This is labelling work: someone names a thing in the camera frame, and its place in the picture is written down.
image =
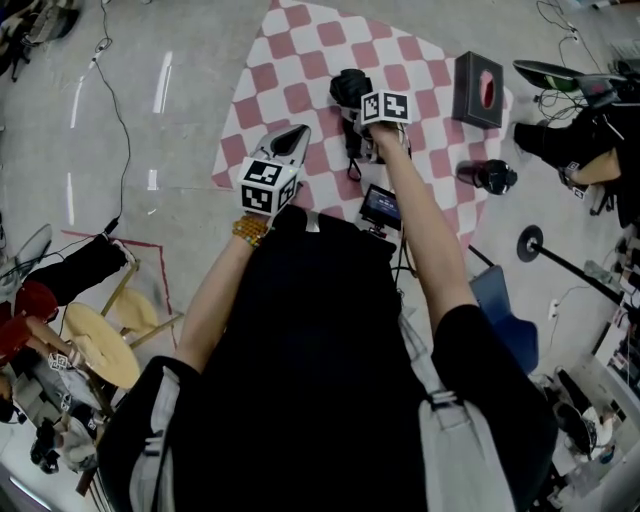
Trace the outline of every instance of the bag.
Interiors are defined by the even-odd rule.
[[[400,330],[428,401],[419,409],[429,512],[513,512],[487,420],[442,386],[431,356],[404,316]]]

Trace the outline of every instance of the black tissue box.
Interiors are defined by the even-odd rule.
[[[484,129],[500,128],[503,102],[504,79],[500,64],[473,52],[456,59],[453,119]]]

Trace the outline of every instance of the stand base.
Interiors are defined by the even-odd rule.
[[[537,244],[542,246],[543,243],[544,236],[542,235],[542,230],[538,226],[531,225],[525,228],[518,238],[517,251],[520,261],[529,263],[530,261],[535,260],[540,253],[534,249],[532,245]]]

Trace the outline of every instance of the bracelet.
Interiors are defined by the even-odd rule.
[[[250,215],[245,215],[233,223],[232,233],[255,248],[260,246],[268,231],[269,227],[264,222]]]

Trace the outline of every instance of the checkered mat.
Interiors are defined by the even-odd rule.
[[[340,109],[331,77],[358,68],[373,89],[409,94],[413,160],[466,246],[487,194],[454,177],[463,160],[499,158],[512,94],[505,89],[500,130],[451,119],[454,58],[433,44],[383,23],[318,5],[274,0],[236,88],[213,170],[220,188],[234,187],[242,159],[266,133],[289,124],[311,127],[311,144],[293,204],[354,220],[369,183],[388,186],[382,166],[362,165],[363,180],[347,177]]]

